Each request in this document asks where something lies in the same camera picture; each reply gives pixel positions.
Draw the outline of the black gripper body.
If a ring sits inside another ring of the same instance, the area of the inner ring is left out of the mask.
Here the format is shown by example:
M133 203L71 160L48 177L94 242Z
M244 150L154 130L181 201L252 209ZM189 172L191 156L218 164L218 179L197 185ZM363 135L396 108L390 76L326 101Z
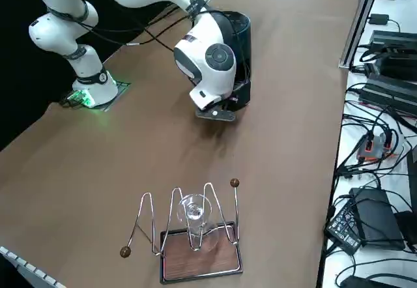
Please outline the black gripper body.
M212 121L234 121L236 119L235 112L229 110L228 105L228 100L221 100L217 103L211 102L203 109L196 108L195 115L201 119Z

